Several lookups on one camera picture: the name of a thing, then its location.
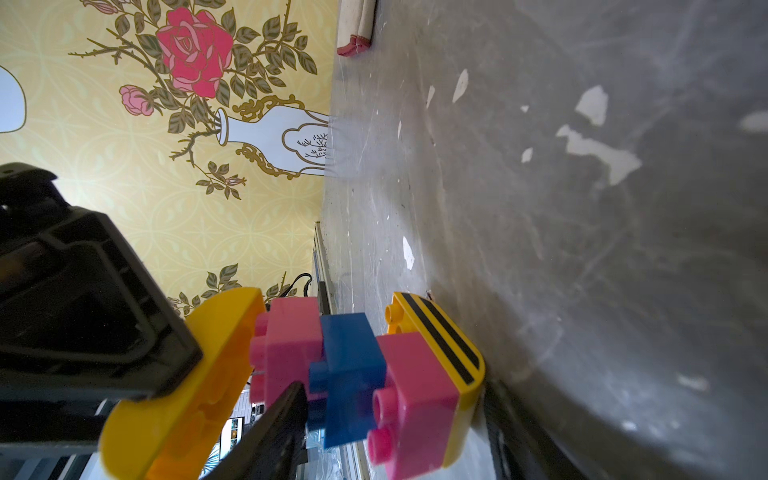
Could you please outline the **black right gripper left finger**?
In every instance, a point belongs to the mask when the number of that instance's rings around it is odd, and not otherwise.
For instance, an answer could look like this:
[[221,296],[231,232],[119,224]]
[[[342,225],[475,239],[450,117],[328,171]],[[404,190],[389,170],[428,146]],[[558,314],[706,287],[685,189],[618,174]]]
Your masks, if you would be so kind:
[[306,461],[307,419],[305,388],[296,381],[204,479],[295,479]]

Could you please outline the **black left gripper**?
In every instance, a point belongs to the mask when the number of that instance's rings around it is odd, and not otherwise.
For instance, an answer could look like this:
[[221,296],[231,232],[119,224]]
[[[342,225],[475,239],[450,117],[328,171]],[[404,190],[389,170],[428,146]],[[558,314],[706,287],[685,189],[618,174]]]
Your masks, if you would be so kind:
[[1,453],[90,453],[111,407],[173,393],[203,353],[103,213],[1,168]]

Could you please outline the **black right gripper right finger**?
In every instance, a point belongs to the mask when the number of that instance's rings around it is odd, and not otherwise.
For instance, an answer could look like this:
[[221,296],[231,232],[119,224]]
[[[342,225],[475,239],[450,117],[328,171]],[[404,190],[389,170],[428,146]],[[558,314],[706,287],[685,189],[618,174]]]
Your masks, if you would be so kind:
[[483,411],[497,479],[585,478],[500,380],[486,382]]

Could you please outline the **pink lego brick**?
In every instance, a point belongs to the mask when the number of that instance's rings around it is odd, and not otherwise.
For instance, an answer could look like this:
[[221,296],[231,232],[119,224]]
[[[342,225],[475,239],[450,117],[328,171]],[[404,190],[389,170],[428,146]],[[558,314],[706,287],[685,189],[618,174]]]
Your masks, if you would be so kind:
[[377,342],[386,379],[372,396],[369,460],[382,465],[392,480],[437,470],[443,466],[458,390],[420,334],[382,335]]
[[309,386],[309,367],[324,359],[315,297],[284,297],[257,316],[250,342],[250,400],[270,408],[295,381]]

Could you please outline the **yellow striped lego brick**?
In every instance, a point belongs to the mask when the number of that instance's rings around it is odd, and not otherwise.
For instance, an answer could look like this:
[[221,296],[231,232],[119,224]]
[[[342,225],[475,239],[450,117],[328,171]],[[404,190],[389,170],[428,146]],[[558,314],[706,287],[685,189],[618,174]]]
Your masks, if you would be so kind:
[[486,376],[483,356],[445,310],[431,299],[396,292],[386,308],[386,321],[387,331],[383,335],[420,334],[458,390],[453,425],[441,467],[447,468],[461,455],[483,390]]

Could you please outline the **blue lego brick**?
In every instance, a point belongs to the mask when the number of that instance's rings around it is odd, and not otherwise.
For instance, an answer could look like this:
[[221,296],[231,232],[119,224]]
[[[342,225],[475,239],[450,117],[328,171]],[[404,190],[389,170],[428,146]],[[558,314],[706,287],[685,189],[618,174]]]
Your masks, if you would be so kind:
[[363,313],[320,319],[324,358],[309,367],[309,392],[322,399],[309,403],[307,427],[324,432],[330,449],[361,441],[376,428],[373,393],[384,387],[387,365]]

